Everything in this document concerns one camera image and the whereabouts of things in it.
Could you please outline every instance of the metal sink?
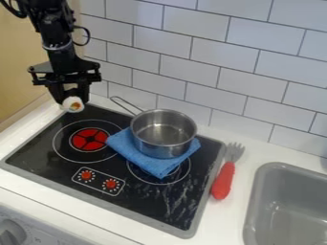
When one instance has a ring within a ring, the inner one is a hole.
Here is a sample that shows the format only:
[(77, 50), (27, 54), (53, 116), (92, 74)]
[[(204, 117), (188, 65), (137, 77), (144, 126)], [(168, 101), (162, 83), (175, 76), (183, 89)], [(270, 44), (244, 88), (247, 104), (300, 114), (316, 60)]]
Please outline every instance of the metal sink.
[(281, 163), (262, 166), (243, 237), (246, 245), (327, 244), (327, 175)]

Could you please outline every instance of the utensil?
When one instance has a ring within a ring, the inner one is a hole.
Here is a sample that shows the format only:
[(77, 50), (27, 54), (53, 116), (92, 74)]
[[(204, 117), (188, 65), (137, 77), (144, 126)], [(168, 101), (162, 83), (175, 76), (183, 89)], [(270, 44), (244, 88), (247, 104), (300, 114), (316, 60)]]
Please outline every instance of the utensil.
[[(135, 114), (117, 99), (141, 113)], [(187, 152), (196, 136), (196, 123), (181, 112), (166, 109), (143, 111), (121, 97), (114, 96), (110, 100), (135, 116), (130, 124), (134, 145), (145, 155), (162, 159), (181, 156)]]
[(229, 195), (235, 173), (235, 163), (241, 158), (244, 151), (245, 147), (241, 144), (228, 144), (225, 155), (226, 163), (221, 168), (211, 189), (211, 194), (217, 200), (223, 200)]

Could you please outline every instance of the black wire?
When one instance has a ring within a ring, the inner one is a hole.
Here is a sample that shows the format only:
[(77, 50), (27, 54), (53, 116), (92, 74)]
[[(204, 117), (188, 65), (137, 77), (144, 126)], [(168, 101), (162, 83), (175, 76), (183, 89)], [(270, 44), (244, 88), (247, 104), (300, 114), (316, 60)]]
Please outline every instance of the black wire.
[(86, 42), (85, 43), (80, 44), (80, 43), (74, 42), (74, 44), (77, 45), (77, 46), (80, 46), (80, 47), (87, 45), (90, 42), (90, 40), (91, 40), (91, 33), (90, 33), (90, 31), (87, 28), (80, 27), (80, 26), (74, 26), (74, 29), (82, 29), (82, 30), (84, 30), (84, 32), (86, 32), (86, 36), (87, 36), (86, 37), (87, 39), (86, 39)]
[(17, 11), (16, 9), (14, 9), (12, 7), (11, 1), (10, 4), (8, 4), (5, 0), (0, 0), (0, 3), (8, 10), (10, 11), (13, 15), (15, 15), (18, 18), (26, 18), (27, 15), (25, 12), (23, 11)]

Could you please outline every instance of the metal pot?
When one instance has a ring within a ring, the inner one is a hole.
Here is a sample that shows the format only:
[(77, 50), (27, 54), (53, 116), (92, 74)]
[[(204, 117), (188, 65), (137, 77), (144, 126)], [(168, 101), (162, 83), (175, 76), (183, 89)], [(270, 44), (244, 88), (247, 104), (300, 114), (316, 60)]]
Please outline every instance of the metal pot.
[[(136, 115), (116, 99), (142, 112)], [(135, 115), (130, 128), (136, 149), (145, 155), (162, 159), (181, 156), (188, 151), (196, 136), (196, 123), (183, 113), (166, 109), (143, 111), (117, 96), (110, 100)]]

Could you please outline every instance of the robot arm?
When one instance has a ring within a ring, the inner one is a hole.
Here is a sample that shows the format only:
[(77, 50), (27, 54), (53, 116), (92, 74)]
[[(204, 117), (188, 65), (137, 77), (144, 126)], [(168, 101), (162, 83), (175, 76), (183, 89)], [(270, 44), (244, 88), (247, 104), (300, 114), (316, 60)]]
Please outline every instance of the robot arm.
[[(79, 98), (86, 103), (91, 83), (101, 81), (99, 64), (79, 58), (74, 44), (86, 45), (90, 32), (74, 24), (74, 12), (66, 0), (16, 0), (18, 10), (11, 1), (0, 0), (0, 3), (15, 16), (31, 19), (35, 30), (41, 34), (42, 46), (50, 60), (28, 69), (33, 84), (45, 85), (59, 104), (69, 98)], [(85, 44), (73, 41), (74, 29), (83, 29), (87, 33)]]

